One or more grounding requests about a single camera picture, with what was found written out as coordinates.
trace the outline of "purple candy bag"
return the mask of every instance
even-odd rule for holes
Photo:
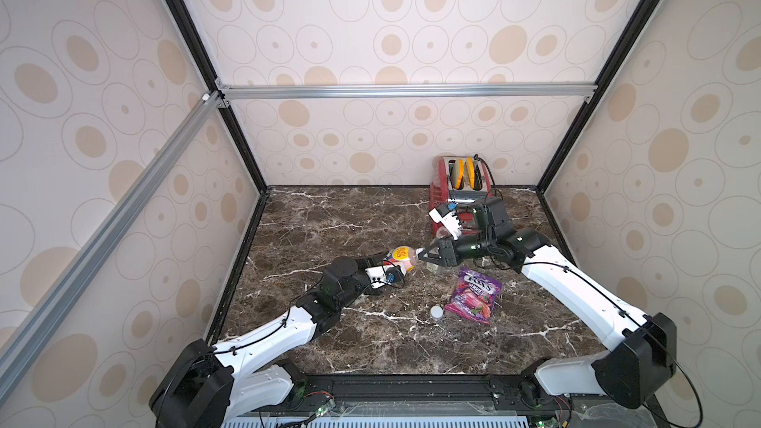
[[[460,268],[460,279],[452,292],[452,300],[444,309],[463,318],[489,324],[494,300],[502,290],[502,283],[467,267]]]

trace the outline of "enclosure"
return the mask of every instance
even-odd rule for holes
[[[703,426],[756,426],[760,83],[761,0],[0,0],[0,427],[153,426],[188,343],[431,244],[440,158],[476,154],[516,229],[676,324]],[[604,349],[464,264],[491,325],[433,319],[457,268],[421,262],[287,355],[466,384]],[[680,372],[656,396],[697,422]]]

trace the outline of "black frame edge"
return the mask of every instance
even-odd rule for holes
[[[201,77],[206,83],[206,87],[210,90],[218,91],[217,84],[214,82],[217,79],[217,73],[214,71],[212,61],[206,53],[206,49],[201,41],[201,36],[198,34],[198,29],[195,28],[195,24],[193,23],[190,12],[185,5],[185,1],[164,0],[164,2],[166,2],[166,6],[169,7],[169,11],[172,13],[177,28],[180,29],[185,44],[190,50],[190,54],[193,55],[193,60],[201,72]]]
[[[219,114],[225,125],[228,127],[230,136],[243,159],[243,164],[245,164],[249,174],[251,174],[253,184],[256,186],[259,193],[264,195],[267,192],[267,184],[264,181],[264,175],[262,174],[261,169],[259,169],[259,165],[256,163],[256,158],[254,158],[251,148],[248,145],[248,141],[246,140],[246,136],[243,134],[241,124],[238,122],[238,119],[235,118],[235,113],[231,106],[228,105],[225,108],[220,108]]]
[[[201,35],[198,33],[198,29],[195,27],[195,23],[193,23],[193,17],[191,17],[190,12],[187,9],[187,5],[185,5],[185,1],[164,0],[164,2],[166,2],[166,6],[169,8],[170,13],[172,14],[172,18],[174,18],[174,22],[177,24],[177,28],[180,30],[180,34],[183,35],[183,40],[185,41],[190,54],[193,55],[195,65],[201,72],[201,77],[203,78],[206,87],[209,90],[220,91],[222,98],[224,98],[224,91],[219,89],[216,82],[217,72],[214,69],[212,60],[209,58],[208,53],[206,52],[206,48],[203,46]],[[259,190],[260,194],[264,194],[267,189],[264,175],[262,174],[259,166],[256,164],[256,160],[253,157],[253,153],[251,152],[251,148],[248,145],[248,141],[246,141],[243,130],[241,129],[241,125],[237,122],[235,114],[230,108],[227,100],[224,100],[224,104],[225,106],[219,109],[219,112],[222,115],[222,119],[225,125],[228,127],[228,131],[230,132],[233,142],[235,143],[235,147],[237,148],[238,153],[240,153],[243,159],[243,163],[248,169],[248,172],[251,174],[256,188]]]
[[[555,233],[555,237],[558,239],[560,252],[563,253],[563,256],[565,256],[570,262],[576,265],[576,261],[573,259],[573,254],[571,254],[571,249],[566,242],[566,237],[563,236],[558,221],[555,220],[555,214],[553,214],[553,210],[547,205],[547,199],[544,198],[544,194],[539,191],[537,192],[537,197],[539,198],[539,204],[542,206],[542,211],[547,216],[547,222],[549,222],[549,226],[553,228],[553,233]]]
[[[235,262],[233,262],[233,268],[230,272],[227,282],[224,284],[224,290],[222,292],[222,298],[217,304],[216,312],[214,313],[214,319],[212,324],[208,327],[208,333],[206,335],[206,344],[214,344],[219,339],[219,335],[222,333],[222,326],[224,320],[228,317],[228,311],[237,289],[238,281],[241,279],[243,273],[243,266],[246,264],[246,259],[251,251],[251,244],[253,243],[253,237],[256,235],[256,229],[259,228],[259,222],[264,214],[264,207],[267,205],[267,201],[270,198],[270,190],[268,189],[264,193],[259,195],[259,200],[256,203],[256,207],[253,210],[251,222],[248,224],[246,234],[243,236],[243,242],[238,249]]]
[[[626,24],[623,33],[619,37],[614,50],[610,53],[608,60],[605,62],[600,75],[597,77],[595,84],[597,84],[597,90],[589,102],[585,102],[581,105],[576,118],[574,119],[571,127],[568,129],[566,136],[560,143],[558,150],[555,152],[552,160],[549,161],[547,170],[542,175],[537,186],[537,193],[543,194],[549,184],[552,183],[555,175],[562,164],[566,161],[566,157],[571,152],[576,143],[576,139],[579,138],[581,132],[584,130],[587,121],[592,116],[592,113],[600,104],[603,95],[607,91],[610,84],[616,78],[616,74],[623,66],[623,63],[631,51],[632,47],[639,38],[645,24],[648,22],[656,7],[661,0],[640,0],[637,8],[632,14],[632,18]]]

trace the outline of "black cable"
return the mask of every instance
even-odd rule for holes
[[[384,260],[382,262],[380,262],[380,263],[381,263],[380,264],[380,267],[381,267],[380,269],[383,271],[383,274],[386,277],[386,281],[388,281],[388,273],[386,272],[386,267],[384,266],[384,263],[390,264],[393,268],[396,268],[397,270],[399,270],[399,273],[402,275],[402,286],[395,286],[393,284],[386,283],[385,281],[381,281],[384,284],[384,286],[393,287],[395,290],[403,290],[404,286],[407,284],[407,280],[404,277],[404,271],[399,266],[397,266],[396,264],[390,262],[388,256],[386,256],[384,258]]]
[[[319,280],[317,280],[317,282],[315,284],[313,284],[308,290],[304,291],[304,294],[306,294],[310,290],[313,290],[314,287],[317,286],[322,280],[323,280],[323,278],[320,278]],[[275,332],[279,331],[281,328],[284,328],[286,325],[288,325],[288,319],[291,317],[291,307],[293,307],[293,302],[295,300],[297,300],[298,298],[302,297],[304,294],[300,294],[300,295],[296,296],[295,298],[293,298],[292,300],[289,301],[288,312],[285,314],[285,317],[280,322],[280,325],[276,329],[274,329],[272,332],[270,332],[268,335],[264,336],[261,339],[254,340],[253,342],[249,342],[248,344],[244,344],[244,345],[242,345],[240,347],[234,347],[233,346],[233,347],[231,347],[230,349],[227,349],[227,350],[223,350],[223,351],[220,351],[220,352],[214,352],[214,355],[220,354],[220,353],[230,353],[230,352],[232,352],[233,355],[235,355],[235,352],[237,352],[238,350],[244,349],[244,348],[249,347],[249,346],[254,345],[254,344],[257,344],[257,343],[261,342],[262,340],[272,336]]]
[[[484,166],[484,167],[486,167],[486,171],[489,173],[489,179],[490,179],[490,181],[491,181],[491,190],[490,190],[490,191],[489,191],[489,193],[487,193],[486,195],[488,196],[488,195],[489,195],[490,193],[492,193],[492,192],[499,192],[499,198],[500,198],[500,200],[504,200],[504,199],[505,199],[505,195],[503,195],[503,194],[502,194],[502,191],[501,191],[501,190],[499,190],[499,189],[496,187],[496,186],[497,186],[497,182],[495,182],[495,181],[494,181],[494,175],[493,175],[493,174],[491,174],[491,168],[489,167],[489,164],[487,164],[487,163],[486,163],[486,161],[485,161],[484,159],[482,159],[481,157],[479,157],[479,155],[478,155],[478,154],[476,154],[475,156],[473,156],[473,160],[477,160],[477,161],[481,161],[481,162],[483,162],[483,166]]]
[[[670,424],[671,426],[675,426],[676,428],[699,428],[699,426],[700,426],[701,424],[703,424],[703,404],[700,402],[700,395],[698,394],[698,390],[697,390],[697,388],[695,388],[695,385],[693,385],[693,384],[692,384],[692,380],[690,379],[690,376],[689,376],[689,375],[687,375],[687,371],[686,371],[686,370],[685,370],[685,369],[684,369],[684,368],[683,368],[683,367],[682,367],[682,366],[679,364],[679,362],[677,361],[677,358],[676,358],[676,357],[674,357],[673,355],[671,355],[671,352],[669,352],[669,351],[668,351],[668,349],[667,349],[666,347],[664,347],[664,346],[661,344],[661,341],[660,341],[660,340],[656,339],[656,338],[655,338],[655,337],[654,337],[654,336],[653,336],[653,335],[650,333],[650,331],[648,331],[647,329],[643,328],[643,327],[642,327],[642,326],[641,326],[641,325],[640,325],[640,324],[639,324],[637,321],[635,321],[635,320],[632,318],[632,316],[631,316],[631,315],[629,315],[629,313],[628,313],[627,311],[624,311],[624,310],[623,310],[623,308],[622,308],[621,306],[619,306],[618,304],[616,304],[616,303],[614,302],[614,300],[610,299],[610,298],[609,298],[609,297],[608,297],[608,296],[607,296],[607,295],[606,295],[604,292],[602,292],[602,291],[600,290],[600,288],[596,287],[594,284],[592,284],[592,283],[591,283],[590,281],[588,281],[586,278],[582,277],[580,274],[576,273],[576,271],[573,271],[573,270],[572,270],[571,268],[569,268],[568,266],[566,266],[566,265],[562,265],[562,264],[557,264],[557,263],[550,263],[550,262],[528,262],[528,263],[523,263],[522,265],[520,265],[520,267],[521,267],[521,268],[523,268],[524,266],[528,266],[529,264],[549,264],[549,265],[551,265],[551,266],[557,266],[558,268],[561,268],[561,269],[563,270],[563,272],[566,272],[566,273],[570,273],[570,274],[573,274],[573,275],[574,275],[574,276],[576,276],[578,279],[580,279],[580,280],[584,281],[586,284],[588,284],[590,287],[592,287],[592,288],[593,288],[595,291],[597,291],[598,293],[600,293],[600,295],[601,295],[601,296],[603,296],[603,297],[604,297],[606,300],[608,300],[608,302],[610,302],[610,304],[612,304],[612,305],[613,305],[613,306],[614,306],[616,309],[618,309],[618,310],[619,310],[619,314],[620,314],[621,316],[624,316],[624,317],[626,317],[627,319],[629,319],[631,322],[633,322],[633,323],[634,323],[634,325],[636,325],[638,328],[642,329],[642,330],[643,330],[643,331],[644,331],[644,332],[645,332],[647,335],[649,335],[649,336],[650,336],[650,338],[652,338],[652,341],[653,341],[653,342],[655,342],[655,344],[657,344],[657,345],[658,345],[658,347],[660,347],[660,348],[661,348],[661,350],[662,350],[663,352],[665,352],[667,356],[669,356],[669,358],[671,358],[671,360],[673,361],[674,365],[676,365],[676,366],[677,366],[677,368],[679,368],[680,372],[681,372],[681,373],[684,375],[684,378],[687,380],[687,383],[688,383],[688,384],[690,384],[690,388],[692,389],[692,393],[694,393],[694,394],[695,394],[695,401],[696,401],[696,402],[697,402],[697,404],[698,404],[698,413],[699,413],[699,416],[698,416],[698,423],[697,423],[697,424],[695,424],[695,425],[692,425],[692,426],[677,425],[676,423],[671,423],[669,420],[666,420],[666,418],[664,418],[664,417],[662,417],[662,416],[660,416],[660,415],[658,415],[658,414],[655,414],[655,413],[654,413],[654,412],[653,412],[653,411],[650,409],[650,407],[648,407],[646,404],[642,404],[642,406],[643,406],[643,407],[645,407],[645,409],[647,409],[647,410],[648,410],[648,411],[649,411],[649,412],[650,412],[652,415],[654,415],[655,417],[657,417],[657,418],[659,418],[660,420],[662,420],[662,421],[664,421],[664,422],[666,422],[666,423]]]
[[[291,423],[286,423],[284,425],[278,426],[277,428],[300,428],[301,426],[306,426],[309,423],[312,423],[316,419],[317,419],[317,414],[312,414],[311,416],[309,416],[309,418],[307,418],[304,421],[294,421]]]
[[[491,264],[494,264],[495,268],[497,268],[498,270],[502,270],[502,271],[510,269],[509,266],[502,266],[501,264],[497,264],[497,260],[494,259],[495,254],[504,254],[508,258],[510,257],[508,252],[506,252],[503,248],[500,248],[500,247],[497,247],[497,246],[491,246],[490,245],[490,246],[486,247],[486,251],[489,252],[489,258],[491,259]]]
[[[562,426],[567,426],[569,423],[571,423],[571,418],[573,418],[573,408],[571,408],[571,404],[569,404],[566,400],[564,400],[564,399],[562,399],[560,397],[553,397],[553,398],[556,398],[556,399],[560,400],[561,402],[566,404],[566,407],[568,407],[568,418],[566,419],[565,424],[562,425]]]

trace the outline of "aluminum frame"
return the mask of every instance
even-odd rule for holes
[[[593,96],[593,82],[442,83],[427,85],[229,86],[225,99],[449,98],[464,96]]]
[[[219,92],[211,92],[205,101],[200,101],[185,117],[137,182],[129,188],[124,198],[77,253],[55,286],[24,321],[21,332],[0,355],[0,407],[13,393],[90,281],[169,175],[177,159],[221,102]]]

